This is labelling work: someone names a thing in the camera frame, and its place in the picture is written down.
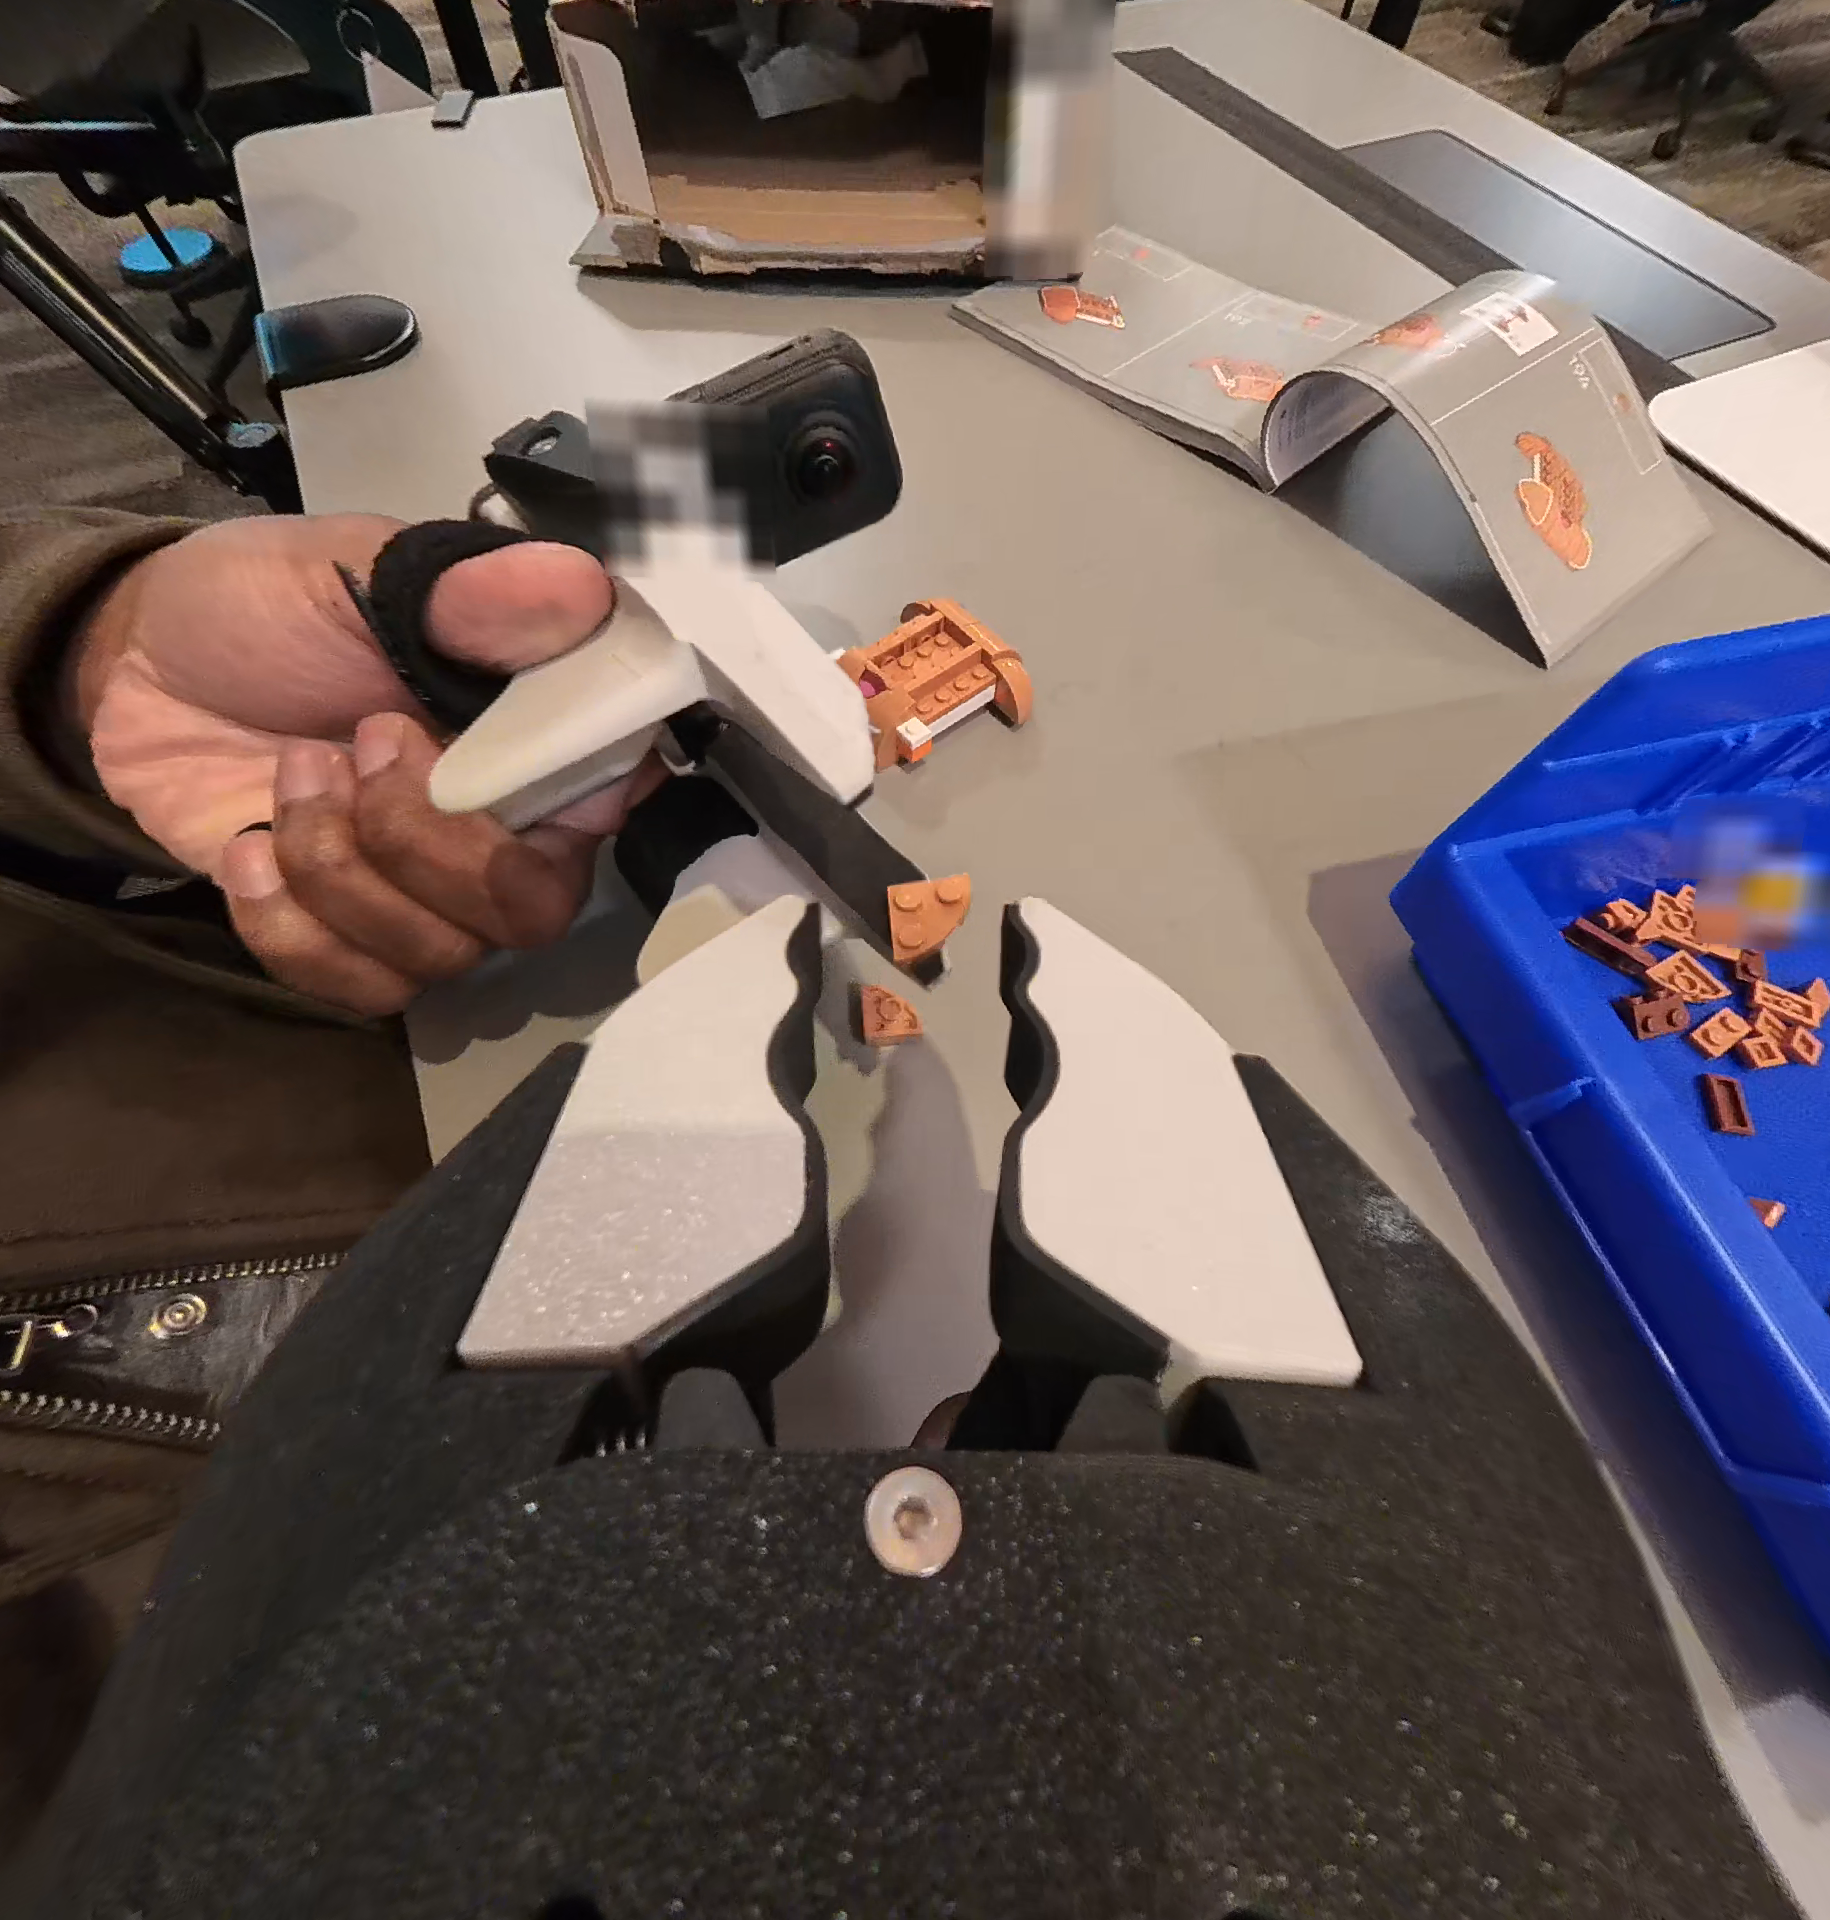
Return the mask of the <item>person's brown jacket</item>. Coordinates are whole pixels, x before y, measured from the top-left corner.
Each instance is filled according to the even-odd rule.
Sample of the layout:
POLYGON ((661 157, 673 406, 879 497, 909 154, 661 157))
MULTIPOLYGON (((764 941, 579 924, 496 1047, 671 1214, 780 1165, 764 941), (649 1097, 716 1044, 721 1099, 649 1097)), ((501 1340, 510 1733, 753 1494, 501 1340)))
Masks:
POLYGON ((273 818, 221 885, 0 827, 0 1873, 226 1410, 429 1164, 397 1017, 478 947, 273 818))

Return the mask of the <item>person's left hand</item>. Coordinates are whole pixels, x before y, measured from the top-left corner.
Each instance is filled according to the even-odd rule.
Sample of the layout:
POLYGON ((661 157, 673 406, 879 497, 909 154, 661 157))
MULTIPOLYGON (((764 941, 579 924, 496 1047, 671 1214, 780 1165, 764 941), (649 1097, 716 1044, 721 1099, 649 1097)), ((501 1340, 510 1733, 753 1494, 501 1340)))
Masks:
POLYGON ((667 777, 646 753, 521 829, 435 808, 443 746, 348 587, 399 530, 376 513, 204 525, 116 580, 70 661, 111 803, 216 883, 264 973, 363 1020, 564 938, 600 844, 667 777))

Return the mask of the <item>black office chair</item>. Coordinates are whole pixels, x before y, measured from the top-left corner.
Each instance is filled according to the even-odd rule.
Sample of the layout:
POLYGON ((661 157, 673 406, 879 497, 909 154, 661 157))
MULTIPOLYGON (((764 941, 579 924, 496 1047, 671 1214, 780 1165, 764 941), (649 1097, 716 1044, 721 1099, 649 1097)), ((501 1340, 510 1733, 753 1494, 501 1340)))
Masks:
POLYGON ((1482 27, 1536 115, 1608 157, 1830 176, 1830 4, 1500 4, 1482 27))

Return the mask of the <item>dark blue round object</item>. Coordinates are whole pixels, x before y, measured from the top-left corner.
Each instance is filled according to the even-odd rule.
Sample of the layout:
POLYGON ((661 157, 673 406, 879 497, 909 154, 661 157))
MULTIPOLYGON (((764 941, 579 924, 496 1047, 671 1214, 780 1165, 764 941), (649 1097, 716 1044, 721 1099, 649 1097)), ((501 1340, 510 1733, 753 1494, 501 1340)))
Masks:
POLYGON ((144 225, 122 241, 116 272, 125 286, 142 291, 169 291, 192 276, 230 262, 228 248, 204 228, 144 225))

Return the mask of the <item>lego instruction booklet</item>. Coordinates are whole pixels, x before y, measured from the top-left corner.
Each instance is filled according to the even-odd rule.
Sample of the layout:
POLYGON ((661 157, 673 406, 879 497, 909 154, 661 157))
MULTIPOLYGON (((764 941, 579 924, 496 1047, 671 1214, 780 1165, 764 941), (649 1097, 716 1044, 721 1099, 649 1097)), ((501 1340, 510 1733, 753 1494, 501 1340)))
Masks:
POLYGON ((1621 350, 1550 276, 1480 272, 1371 323, 1113 225, 1081 278, 990 284, 951 313, 1267 493, 1404 423, 1545 664, 1712 532, 1621 350))

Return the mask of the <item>brown lego assembly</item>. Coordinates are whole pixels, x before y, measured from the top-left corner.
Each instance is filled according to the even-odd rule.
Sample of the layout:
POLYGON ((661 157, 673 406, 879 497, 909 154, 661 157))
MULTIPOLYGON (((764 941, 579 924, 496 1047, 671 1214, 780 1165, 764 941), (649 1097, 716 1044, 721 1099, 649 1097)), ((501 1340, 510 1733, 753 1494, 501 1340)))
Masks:
POLYGON ((926 760, 948 729, 978 711, 990 709, 1010 727, 1032 716, 1021 655, 950 598, 909 601, 895 627, 851 649, 875 664, 900 708, 889 731, 869 734, 877 770, 926 760))

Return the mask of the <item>white lamp stand base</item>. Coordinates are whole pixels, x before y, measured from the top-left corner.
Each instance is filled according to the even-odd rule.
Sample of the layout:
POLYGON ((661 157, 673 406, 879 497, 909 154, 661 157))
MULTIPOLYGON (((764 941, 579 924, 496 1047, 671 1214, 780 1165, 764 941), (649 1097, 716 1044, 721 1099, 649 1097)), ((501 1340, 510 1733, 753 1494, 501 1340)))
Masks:
POLYGON ((1648 414, 1690 466, 1830 559, 1830 340, 1670 388, 1648 414))

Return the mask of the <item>blue plastic bin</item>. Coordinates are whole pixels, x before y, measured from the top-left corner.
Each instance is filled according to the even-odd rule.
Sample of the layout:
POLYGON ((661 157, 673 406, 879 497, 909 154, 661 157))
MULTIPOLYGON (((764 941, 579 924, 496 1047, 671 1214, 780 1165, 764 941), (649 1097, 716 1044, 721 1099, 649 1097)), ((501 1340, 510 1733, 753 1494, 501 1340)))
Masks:
POLYGON ((1830 614, 1624 666, 1389 894, 1415 969, 1830 1653, 1830 614), (1688 885, 1805 1061, 1638 1037, 1573 941, 1688 885))

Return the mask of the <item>person's left forearm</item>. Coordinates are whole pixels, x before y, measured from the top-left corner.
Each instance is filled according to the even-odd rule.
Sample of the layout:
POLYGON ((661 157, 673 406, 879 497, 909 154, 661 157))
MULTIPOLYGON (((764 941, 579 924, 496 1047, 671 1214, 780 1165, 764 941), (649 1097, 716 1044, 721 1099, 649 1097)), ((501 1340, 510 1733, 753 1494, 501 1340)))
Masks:
POLYGON ((113 508, 0 508, 0 878, 109 901, 122 878, 187 876, 104 793, 70 657, 107 589, 196 527, 113 508))

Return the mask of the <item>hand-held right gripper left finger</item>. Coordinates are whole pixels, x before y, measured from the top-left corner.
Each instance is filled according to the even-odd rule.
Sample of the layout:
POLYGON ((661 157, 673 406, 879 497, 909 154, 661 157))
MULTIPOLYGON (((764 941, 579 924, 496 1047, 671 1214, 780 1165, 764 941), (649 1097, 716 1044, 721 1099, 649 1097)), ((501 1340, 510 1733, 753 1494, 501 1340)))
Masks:
POLYGON ((784 896, 588 1040, 459 1334, 473 1370, 786 1370, 832 1293, 805 1099, 822 910, 784 896))

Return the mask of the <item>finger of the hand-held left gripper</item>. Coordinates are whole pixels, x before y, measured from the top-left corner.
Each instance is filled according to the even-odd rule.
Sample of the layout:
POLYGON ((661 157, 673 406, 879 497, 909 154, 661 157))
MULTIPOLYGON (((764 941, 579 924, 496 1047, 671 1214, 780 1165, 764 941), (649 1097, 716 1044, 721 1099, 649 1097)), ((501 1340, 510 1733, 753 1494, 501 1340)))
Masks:
POLYGON ((858 808, 877 771, 864 695, 761 586, 696 586, 693 653, 710 711, 696 762, 891 957, 887 894, 926 871, 858 808))

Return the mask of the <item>open cardboard box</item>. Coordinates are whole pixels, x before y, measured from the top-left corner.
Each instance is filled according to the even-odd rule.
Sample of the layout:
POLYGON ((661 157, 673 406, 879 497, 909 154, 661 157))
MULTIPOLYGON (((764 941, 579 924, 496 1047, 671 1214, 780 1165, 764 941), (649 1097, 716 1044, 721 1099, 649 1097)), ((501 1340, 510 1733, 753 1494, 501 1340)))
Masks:
POLYGON ((585 274, 1079 276, 1113 4, 578 1, 543 26, 585 274))

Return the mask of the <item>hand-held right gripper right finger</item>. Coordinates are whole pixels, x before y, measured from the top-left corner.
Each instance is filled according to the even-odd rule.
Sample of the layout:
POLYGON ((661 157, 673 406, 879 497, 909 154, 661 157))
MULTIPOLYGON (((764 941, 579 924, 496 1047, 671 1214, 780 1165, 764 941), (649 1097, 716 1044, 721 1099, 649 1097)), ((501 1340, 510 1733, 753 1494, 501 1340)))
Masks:
POLYGON ((1002 910, 990 1313, 1004 1355, 1155 1388, 1354 1388, 1361 1355, 1238 1059, 1047 899, 1002 910))

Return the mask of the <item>pile of brown lego pieces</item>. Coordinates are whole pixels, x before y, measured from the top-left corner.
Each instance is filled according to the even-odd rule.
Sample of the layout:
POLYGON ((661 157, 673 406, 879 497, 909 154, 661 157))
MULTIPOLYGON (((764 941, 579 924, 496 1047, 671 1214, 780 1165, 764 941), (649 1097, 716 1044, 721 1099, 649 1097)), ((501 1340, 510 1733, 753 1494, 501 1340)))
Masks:
POLYGON ((1541 1152, 1668 1351, 1830 1353, 1830 883, 1798 882, 1681 878, 1563 928, 1614 1034, 1541 1152))

